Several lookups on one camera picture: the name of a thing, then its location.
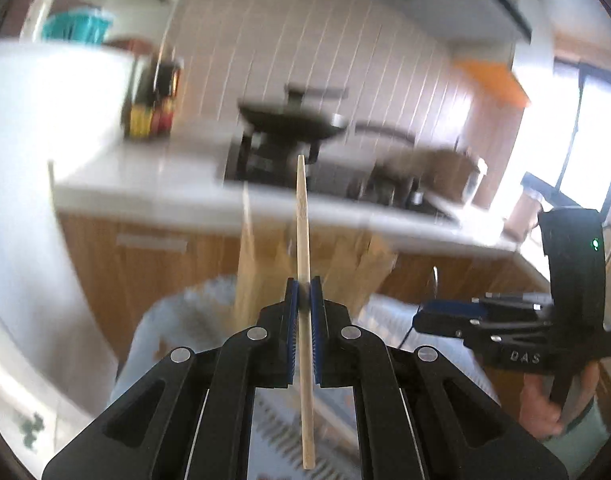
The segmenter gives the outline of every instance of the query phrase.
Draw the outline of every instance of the teal container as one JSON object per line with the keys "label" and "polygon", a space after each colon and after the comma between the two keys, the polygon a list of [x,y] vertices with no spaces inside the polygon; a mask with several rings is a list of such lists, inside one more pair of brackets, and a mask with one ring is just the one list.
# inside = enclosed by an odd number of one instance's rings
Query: teal container
{"label": "teal container", "polygon": [[73,9],[51,16],[41,31],[44,40],[76,41],[85,44],[102,44],[112,25],[109,14],[98,9]]}

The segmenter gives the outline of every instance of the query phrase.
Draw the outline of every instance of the chopstick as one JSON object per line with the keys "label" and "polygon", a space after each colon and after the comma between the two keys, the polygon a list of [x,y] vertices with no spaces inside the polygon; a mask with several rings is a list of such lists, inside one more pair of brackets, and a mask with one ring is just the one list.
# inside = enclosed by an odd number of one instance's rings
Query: chopstick
{"label": "chopstick", "polygon": [[299,282],[299,383],[304,469],[314,469],[313,355],[310,314],[310,233],[307,217],[306,160],[297,162],[297,279]]}

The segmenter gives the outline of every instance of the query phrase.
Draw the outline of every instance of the white countertop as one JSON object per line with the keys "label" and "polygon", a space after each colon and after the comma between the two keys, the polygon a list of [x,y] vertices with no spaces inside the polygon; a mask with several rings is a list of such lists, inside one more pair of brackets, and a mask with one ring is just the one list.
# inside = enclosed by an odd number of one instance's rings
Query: white countertop
{"label": "white countertop", "polygon": [[[119,144],[57,180],[55,208],[164,227],[238,233],[244,184],[223,181],[231,138],[173,137],[167,142]],[[254,184],[248,188],[253,219],[294,218],[293,192]],[[457,218],[465,216],[438,197],[428,199]],[[502,256],[517,249],[516,243],[499,236],[500,229],[491,230],[484,222],[464,222],[460,227],[422,214],[317,194],[309,196],[308,206],[312,224],[369,229],[399,250]]]}

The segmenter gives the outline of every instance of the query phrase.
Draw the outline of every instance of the white tiled wall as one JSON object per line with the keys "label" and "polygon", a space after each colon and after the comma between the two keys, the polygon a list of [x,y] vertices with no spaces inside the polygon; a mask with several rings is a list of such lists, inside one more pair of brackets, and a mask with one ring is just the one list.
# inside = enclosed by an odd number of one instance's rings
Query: white tiled wall
{"label": "white tiled wall", "polygon": [[[283,101],[287,82],[348,87],[346,100],[314,105],[397,126],[423,144],[468,137],[474,100],[497,108],[451,65],[443,44],[377,0],[181,0],[169,41],[186,61],[177,119],[184,128],[236,120],[241,97]],[[352,136],[338,142],[401,147]]]}

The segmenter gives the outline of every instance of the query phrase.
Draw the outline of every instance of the human hand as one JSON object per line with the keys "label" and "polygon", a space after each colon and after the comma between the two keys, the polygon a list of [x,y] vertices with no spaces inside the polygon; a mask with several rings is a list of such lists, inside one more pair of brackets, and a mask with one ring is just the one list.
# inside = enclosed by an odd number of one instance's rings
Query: human hand
{"label": "human hand", "polygon": [[543,393],[543,376],[524,374],[519,424],[538,439],[563,433],[565,425],[577,418],[594,397],[599,384],[599,363],[591,362],[581,373],[581,392],[569,420],[561,420],[561,408]]}

